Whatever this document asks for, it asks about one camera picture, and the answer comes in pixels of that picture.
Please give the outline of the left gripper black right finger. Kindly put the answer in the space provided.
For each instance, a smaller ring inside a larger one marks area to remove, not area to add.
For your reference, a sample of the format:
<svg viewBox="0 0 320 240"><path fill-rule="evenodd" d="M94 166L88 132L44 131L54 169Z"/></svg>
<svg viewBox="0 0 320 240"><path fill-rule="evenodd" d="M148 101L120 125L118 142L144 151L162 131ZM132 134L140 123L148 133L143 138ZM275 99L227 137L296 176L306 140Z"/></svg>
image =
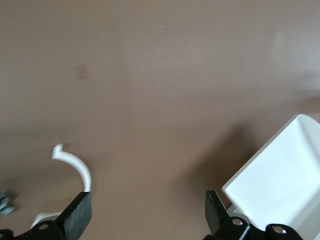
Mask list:
<svg viewBox="0 0 320 240"><path fill-rule="evenodd" d="M206 240L301 240L291 227L272 223L260 230L240 216L230 216L215 190L205 193L205 217L211 234Z"/></svg>

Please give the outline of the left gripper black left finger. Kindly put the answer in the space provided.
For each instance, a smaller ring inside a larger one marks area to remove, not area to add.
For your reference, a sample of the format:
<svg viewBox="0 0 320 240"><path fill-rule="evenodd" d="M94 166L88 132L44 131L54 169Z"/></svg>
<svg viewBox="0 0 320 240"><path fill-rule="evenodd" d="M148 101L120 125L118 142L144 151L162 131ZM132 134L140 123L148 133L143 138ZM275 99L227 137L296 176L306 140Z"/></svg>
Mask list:
<svg viewBox="0 0 320 240"><path fill-rule="evenodd" d="M2 240L78 240L92 218L90 192L80 192L55 220L45 220L27 232L14 236L10 229L2 229Z"/></svg>

